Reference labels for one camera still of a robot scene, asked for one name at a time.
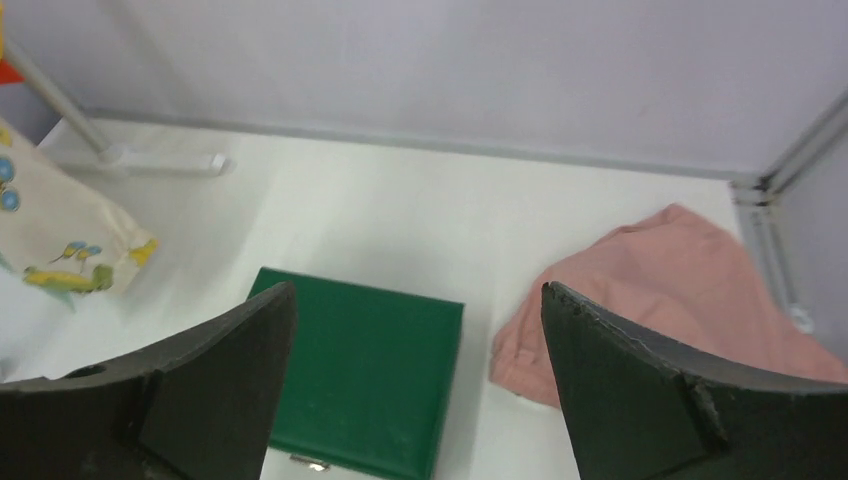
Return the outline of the white cartoon print garment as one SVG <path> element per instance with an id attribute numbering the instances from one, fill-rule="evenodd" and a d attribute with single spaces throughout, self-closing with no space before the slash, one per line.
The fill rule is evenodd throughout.
<path id="1" fill-rule="evenodd" d="M 120 294 L 159 246 L 124 209 L 1 124 L 1 265 L 63 301 Z"/>

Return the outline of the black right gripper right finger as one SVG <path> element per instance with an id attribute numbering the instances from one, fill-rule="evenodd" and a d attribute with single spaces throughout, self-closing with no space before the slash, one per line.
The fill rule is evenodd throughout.
<path id="1" fill-rule="evenodd" d="M 558 283 L 541 320 L 584 479 L 843 479 L 847 388 L 695 349 Z"/>

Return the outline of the aluminium frame rail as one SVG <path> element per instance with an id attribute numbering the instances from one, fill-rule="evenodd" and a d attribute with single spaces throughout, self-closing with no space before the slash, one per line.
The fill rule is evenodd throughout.
<path id="1" fill-rule="evenodd" d="M 743 238 L 803 332 L 847 334 L 847 95 L 768 169 L 731 184 Z"/>

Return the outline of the metal clothes rack pole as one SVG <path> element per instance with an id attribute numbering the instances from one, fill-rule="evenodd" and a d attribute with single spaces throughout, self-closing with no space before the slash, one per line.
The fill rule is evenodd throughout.
<path id="1" fill-rule="evenodd" d="M 126 144 L 115 143 L 9 37 L 4 39 L 3 58 L 86 143 L 86 151 L 56 148 L 50 150 L 57 155 L 57 164 L 66 170 L 204 178 L 225 175 L 234 167 L 234 161 L 221 153 L 149 153 L 136 151 Z"/>

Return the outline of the pink crumpled garment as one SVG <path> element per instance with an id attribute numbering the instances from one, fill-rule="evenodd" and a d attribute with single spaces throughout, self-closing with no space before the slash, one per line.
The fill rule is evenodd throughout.
<path id="1" fill-rule="evenodd" d="M 747 250 L 678 204 L 618 227 L 547 267 L 493 340 L 489 379 L 558 407 L 541 322 L 544 284 L 562 283 L 601 307 L 701 351 L 744 365 L 844 383 L 847 367 L 778 307 Z"/>

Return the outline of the green jewelry box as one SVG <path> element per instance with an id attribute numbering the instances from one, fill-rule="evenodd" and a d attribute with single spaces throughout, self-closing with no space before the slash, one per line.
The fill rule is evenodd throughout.
<path id="1" fill-rule="evenodd" d="M 264 267 L 257 295 L 294 287 L 298 325 L 272 448 L 383 479 L 429 479 L 442 439 L 464 307 Z"/>

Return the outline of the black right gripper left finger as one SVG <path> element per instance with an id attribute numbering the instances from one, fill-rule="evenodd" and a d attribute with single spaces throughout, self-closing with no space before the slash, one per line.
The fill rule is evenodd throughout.
<path id="1" fill-rule="evenodd" d="M 1 388 L 5 479 L 256 479 L 298 313 L 276 284 L 123 356 Z"/>

